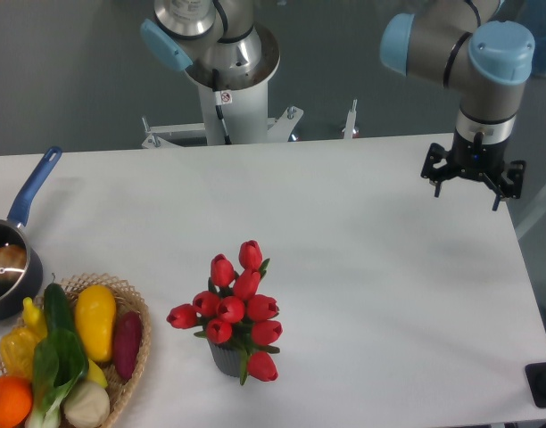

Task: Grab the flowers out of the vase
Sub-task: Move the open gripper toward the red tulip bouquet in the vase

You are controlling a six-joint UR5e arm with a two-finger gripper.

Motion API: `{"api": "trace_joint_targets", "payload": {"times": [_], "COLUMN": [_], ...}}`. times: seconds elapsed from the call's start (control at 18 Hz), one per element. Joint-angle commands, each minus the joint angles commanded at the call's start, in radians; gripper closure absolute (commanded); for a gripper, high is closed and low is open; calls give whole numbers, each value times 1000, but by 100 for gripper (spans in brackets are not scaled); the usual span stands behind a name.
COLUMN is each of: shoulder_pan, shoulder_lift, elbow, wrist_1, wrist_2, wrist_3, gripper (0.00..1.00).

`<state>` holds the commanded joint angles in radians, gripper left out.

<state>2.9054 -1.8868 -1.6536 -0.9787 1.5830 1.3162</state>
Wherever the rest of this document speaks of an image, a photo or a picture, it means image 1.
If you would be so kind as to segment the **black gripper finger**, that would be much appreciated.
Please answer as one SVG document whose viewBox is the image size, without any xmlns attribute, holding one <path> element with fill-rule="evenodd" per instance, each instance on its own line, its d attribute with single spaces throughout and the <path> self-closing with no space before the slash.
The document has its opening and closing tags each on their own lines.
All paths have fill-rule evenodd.
<svg viewBox="0 0 546 428">
<path fill-rule="evenodd" d="M 434 197 L 438 198 L 444 181 L 459 176 L 462 167 L 455 161 L 452 151 L 438 143 L 430 144 L 420 176 L 434 187 Z"/>
<path fill-rule="evenodd" d="M 525 170 L 524 160 L 513 160 L 482 174 L 482 181 L 495 194 L 492 211 L 497 211 L 501 202 L 521 198 Z"/>
</svg>

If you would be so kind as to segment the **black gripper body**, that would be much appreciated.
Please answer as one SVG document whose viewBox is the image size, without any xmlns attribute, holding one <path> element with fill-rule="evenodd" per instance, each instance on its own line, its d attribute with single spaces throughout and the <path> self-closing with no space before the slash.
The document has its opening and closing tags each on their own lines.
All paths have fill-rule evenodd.
<svg viewBox="0 0 546 428">
<path fill-rule="evenodd" d="M 490 178 L 493 182 L 501 180 L 508 140 L 486 144 L 485 138 L 484 134 L 477 133 L 467 140 L 458 131 L 455 132 L 446 162 L 459 177 L 475 181 L 484 178 Z"/>
</svg>

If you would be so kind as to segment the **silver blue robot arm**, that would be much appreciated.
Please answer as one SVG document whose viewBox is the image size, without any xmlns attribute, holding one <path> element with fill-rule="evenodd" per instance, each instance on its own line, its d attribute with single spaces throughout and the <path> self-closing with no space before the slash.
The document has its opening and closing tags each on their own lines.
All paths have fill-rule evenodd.
<svg viewBox="0 0 546 428">
<path fill-rule="evenodd" d="M 421 176 L 440 193 L 448 180 L 481 182 L 494 204 L 522 193 L 526 163 L 505 151 L 532 71 L 535 41 L 526 27 L 496 21 L 500 1 L 433 1 L 387 24 L 380 60 L 403 76 L 440 84 L 461 96 L 451 148 L 432 143 Z"/>
</svg>

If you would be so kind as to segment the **silver robot base joint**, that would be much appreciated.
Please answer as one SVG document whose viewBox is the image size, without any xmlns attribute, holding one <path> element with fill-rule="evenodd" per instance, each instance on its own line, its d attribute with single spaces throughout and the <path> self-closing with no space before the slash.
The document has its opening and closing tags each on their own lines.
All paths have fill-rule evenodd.
<svg viewBox="0 0 546 428">
<path fill-rule="evenodd" d="M 165 67 L 217 90 L 243 90 L 276 73 L 278 42 L 254 18 L 253 1 L 155 1 L 140 26 Z"/>
</svg>

